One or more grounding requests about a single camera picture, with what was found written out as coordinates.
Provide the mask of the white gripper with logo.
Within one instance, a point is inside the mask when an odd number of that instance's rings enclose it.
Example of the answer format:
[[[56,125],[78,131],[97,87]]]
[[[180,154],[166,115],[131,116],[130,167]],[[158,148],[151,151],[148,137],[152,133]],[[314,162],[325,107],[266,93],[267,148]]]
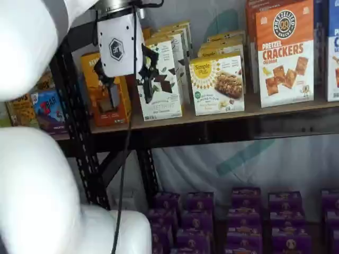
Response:
[[[97,23],[97,36],[101,60],[94,66],[99,81],[108,90],[112,108],[117,109],[120,97],[115,77],[138,72],[138,86],[144,89],[146,104],[153,98],[152,80],[159,75],[159,54],[144,43],[138,16],[133,13],[113,17]]]

